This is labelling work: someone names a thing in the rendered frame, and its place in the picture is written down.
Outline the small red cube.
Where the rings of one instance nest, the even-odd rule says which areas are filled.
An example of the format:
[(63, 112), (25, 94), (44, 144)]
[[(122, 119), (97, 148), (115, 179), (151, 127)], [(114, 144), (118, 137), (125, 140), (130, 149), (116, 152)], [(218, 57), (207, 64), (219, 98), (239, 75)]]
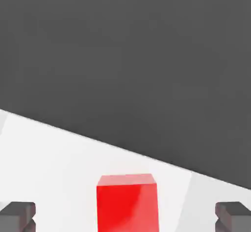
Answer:
[(159, 232), (152, 174), (101, 176), (96, 193), (98, 232)]

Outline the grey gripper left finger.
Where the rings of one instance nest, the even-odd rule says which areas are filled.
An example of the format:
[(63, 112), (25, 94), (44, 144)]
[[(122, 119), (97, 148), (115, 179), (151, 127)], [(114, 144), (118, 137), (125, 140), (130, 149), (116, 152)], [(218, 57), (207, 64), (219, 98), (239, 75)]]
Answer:
[(34, 202), (10, 202), (0, 210), (0, 232), (36, 232)]

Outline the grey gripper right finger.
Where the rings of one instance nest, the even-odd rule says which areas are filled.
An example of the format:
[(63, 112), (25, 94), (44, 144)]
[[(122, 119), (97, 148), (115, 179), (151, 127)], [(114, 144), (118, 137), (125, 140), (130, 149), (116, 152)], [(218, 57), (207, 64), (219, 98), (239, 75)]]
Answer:
[(215, 232), (251, 232), (251, 210), (241, 202), (217, 202)]

